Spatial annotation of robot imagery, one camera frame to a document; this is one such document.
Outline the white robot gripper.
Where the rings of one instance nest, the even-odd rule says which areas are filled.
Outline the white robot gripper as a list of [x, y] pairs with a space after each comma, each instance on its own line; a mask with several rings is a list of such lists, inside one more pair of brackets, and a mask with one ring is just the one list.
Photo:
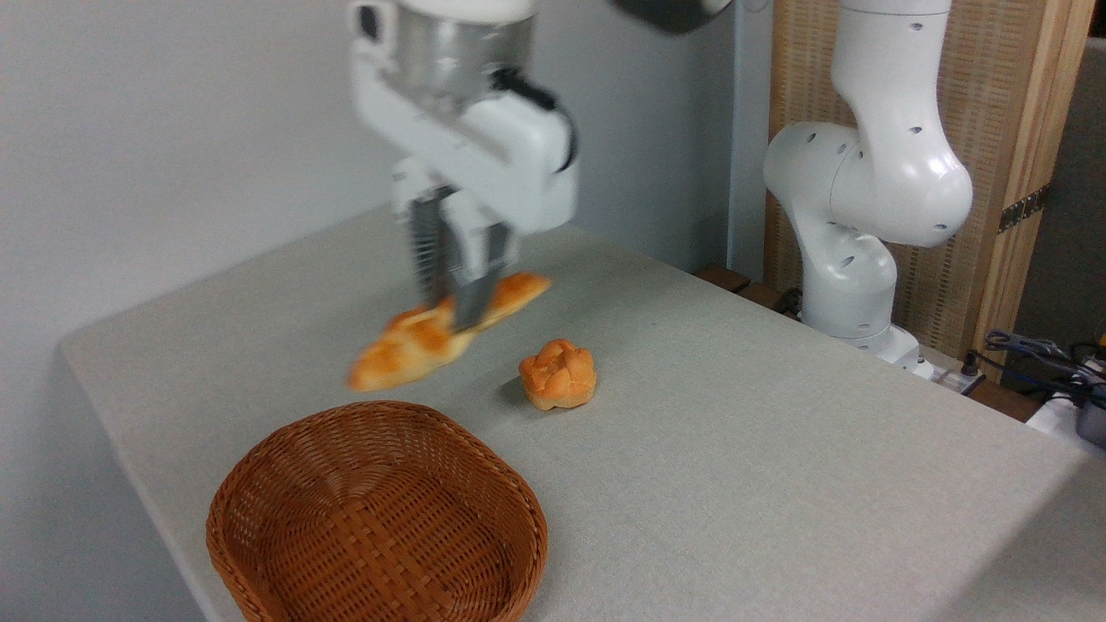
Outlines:
[[375, 44], [352, 44], [359, 121], [404, 154], [392, 170], [392, 212], [410, 237], [420, 294], [427, 305], [453, 296], [453, 332], [474, 329], [518, 258], [511, 228], [546, 232], [576, 212], [572, 129], [556, 111], [515, 93], [460, 115], [435, 108], [392, 86], [380, 62]]

